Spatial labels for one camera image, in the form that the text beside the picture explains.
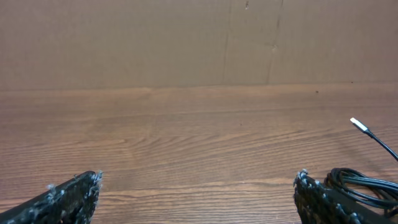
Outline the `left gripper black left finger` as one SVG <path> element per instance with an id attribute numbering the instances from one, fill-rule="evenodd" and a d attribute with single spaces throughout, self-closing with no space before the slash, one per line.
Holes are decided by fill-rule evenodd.
<path id="1" fill-rule="evenodd" d="M 1 213 L 1 224 L 90 224 L 98 204 L 103 172 L 86 171 Z"/>

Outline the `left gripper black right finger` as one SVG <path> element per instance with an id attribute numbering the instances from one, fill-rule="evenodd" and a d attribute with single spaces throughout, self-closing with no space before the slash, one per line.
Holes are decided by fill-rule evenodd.
<path id="1" fill-rule="evenodd" d="M 301 170 L 294 189 L 302 223 L 379 224 L 397 216 L 397 184 L 353 169 L 332 169 L 323 182 Z"/>

